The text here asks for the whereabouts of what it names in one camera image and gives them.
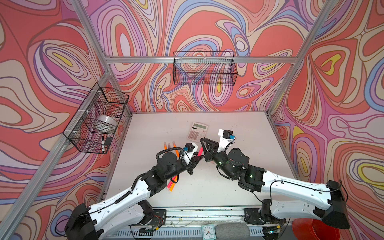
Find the table top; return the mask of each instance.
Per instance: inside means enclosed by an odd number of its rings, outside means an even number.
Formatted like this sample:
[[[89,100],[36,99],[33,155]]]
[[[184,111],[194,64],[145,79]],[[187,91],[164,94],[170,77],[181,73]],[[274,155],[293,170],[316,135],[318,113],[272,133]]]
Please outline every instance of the table top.
[[[136,113],[132,116],[107,198],[130,187],[137,175],[155,166],[156,154],[164,149],[164,142],[174,141],[178,147],[190,142],[187,137],[193,122],[208,125],[206,138],[217,142],[219,129],[232,130],[236,140],[227,152],[240,148],[250,158],[249,164],[294,178],[264,112]],[[213,162],[201,160],[193,175],[185,171],[179,177],[172,192],[163,189],[149,198],[149,203],[153,207],[259,205],[255,196],[241,189],[237,181],[220,176]],[[255,193],[260,199],[269,198],[269,193]],[[272,199],[291,200],[275,194]]]

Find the colorful wall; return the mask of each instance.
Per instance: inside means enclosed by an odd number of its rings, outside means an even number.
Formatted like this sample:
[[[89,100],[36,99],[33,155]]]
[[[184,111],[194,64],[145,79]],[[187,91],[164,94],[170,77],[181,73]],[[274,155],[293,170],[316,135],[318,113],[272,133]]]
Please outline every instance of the colorful wall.
[[[273,112],[303,180],[343,181],[345,240],[384,239],[383,38],[383,1],[340,1]]]
[[[0,1],[0,220],[104,72],[70,2]],[[52,223],[96,202],[125,122],[107,155],[68,147],[13,239],[57,236]]]
[[[296,56],[321,0],[84,1],[109,56],[173,56],[233,50],[236,56]],[[264,111],[288,65],[238,64],[233,86],[174,86],[172,64],[114,64],[132,111]]]

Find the alarm clock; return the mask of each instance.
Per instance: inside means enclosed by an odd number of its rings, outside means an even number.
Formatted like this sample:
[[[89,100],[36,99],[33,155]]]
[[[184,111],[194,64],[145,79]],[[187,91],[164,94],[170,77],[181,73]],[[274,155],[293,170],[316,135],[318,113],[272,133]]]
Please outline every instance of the alarm clock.
[[[204,240],[215,240],[216,234],[215,234],[215,226],[213,224],[203,225],[201,226],[201,230],[203,232],[203,239]]]

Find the black wire mesh basket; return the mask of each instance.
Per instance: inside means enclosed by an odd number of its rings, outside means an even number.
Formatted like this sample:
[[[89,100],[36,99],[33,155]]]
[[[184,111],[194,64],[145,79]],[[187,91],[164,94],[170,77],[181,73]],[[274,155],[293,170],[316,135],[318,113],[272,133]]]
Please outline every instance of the black wire mesh basket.
[[[175,85],[234,86],[237,68],[233,51],[173,52]]]
[[[119,90],[99,87],[81,119],[64,135],[79,152],[106,154],[128,99],[129,96]]]

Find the red bucket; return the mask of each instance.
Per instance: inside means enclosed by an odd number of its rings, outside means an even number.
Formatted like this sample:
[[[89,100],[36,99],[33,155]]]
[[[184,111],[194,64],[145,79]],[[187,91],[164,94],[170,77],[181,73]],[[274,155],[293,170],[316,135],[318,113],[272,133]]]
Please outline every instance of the red bucket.
[[[292,223],[292,230],[298,240],[339,240],[340,231],[322,221],[298,218]]]

